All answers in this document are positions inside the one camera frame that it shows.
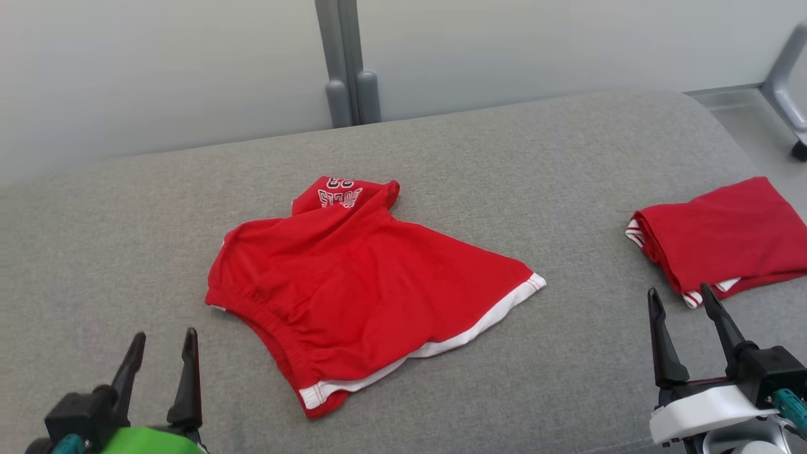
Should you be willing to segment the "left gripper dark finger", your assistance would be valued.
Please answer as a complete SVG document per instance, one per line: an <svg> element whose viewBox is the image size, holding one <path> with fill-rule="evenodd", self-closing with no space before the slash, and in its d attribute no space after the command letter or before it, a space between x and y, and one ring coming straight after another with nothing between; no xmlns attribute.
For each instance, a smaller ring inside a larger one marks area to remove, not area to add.
<svg viewBox="0 0 807 454"><path fill-rule="evenodd" d="M182 374L173 405L166 421L172 432L198 431L204 424L202 413L198 332L185 331L182 347Z"/></svg>
<svg viewBox="0 0 807 454"><path fill-rule="evenodd" d="M117 393L117 399L113 405L113 411L115 411L116 414L129 413L134 380L142 365L145 342L146 334L144 332L136 333L129 346L129 350L127 350L124 356L123 362L121 362L113 378L112 387L115 393Z"/></svg>

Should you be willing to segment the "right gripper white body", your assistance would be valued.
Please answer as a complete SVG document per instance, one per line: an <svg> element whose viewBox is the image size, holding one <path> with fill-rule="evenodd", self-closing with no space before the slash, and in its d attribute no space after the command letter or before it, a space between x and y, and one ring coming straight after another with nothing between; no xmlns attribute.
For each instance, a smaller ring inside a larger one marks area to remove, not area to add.
<svg viewBox="0 0 807 454"><path fill-rule="evenodd" d="M658 389L649 434L655 445L782 446L783 428L770 403L758 405L727 378Z"/></svg>

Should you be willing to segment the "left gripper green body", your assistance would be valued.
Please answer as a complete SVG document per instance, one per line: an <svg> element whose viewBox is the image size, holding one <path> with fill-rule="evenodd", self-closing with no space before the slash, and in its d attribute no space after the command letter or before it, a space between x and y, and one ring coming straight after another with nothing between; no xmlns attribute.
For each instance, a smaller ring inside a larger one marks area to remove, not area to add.
<svg viewBox="0 0 807 454"><path fill-rule="evenodd" d="M99 453L208 453L196 426L126 426Z"/></svg>

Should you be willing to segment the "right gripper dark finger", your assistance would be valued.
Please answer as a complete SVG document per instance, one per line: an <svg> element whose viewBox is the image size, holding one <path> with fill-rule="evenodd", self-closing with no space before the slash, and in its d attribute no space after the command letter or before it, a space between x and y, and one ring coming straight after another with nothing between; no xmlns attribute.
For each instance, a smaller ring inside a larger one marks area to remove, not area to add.
<svg viewBox="0 0 807 454"><path fill-rule="evenodd" d="M666 311L656 288L647 291L649 336L653 353L654 382L660 390L683 385L690 375L678 359L675 346L666 327Z"/></svg>
<svg viewBox="0 0 807 454"><path fill-rule="evenodd" d="M726 369L724 369L726 377L735 379L739 368L739 354L748 347L748 342L708 282L700 285L700 295L702 305L709 319L714 322L723 348L724 358L726 358Z"/></svg>

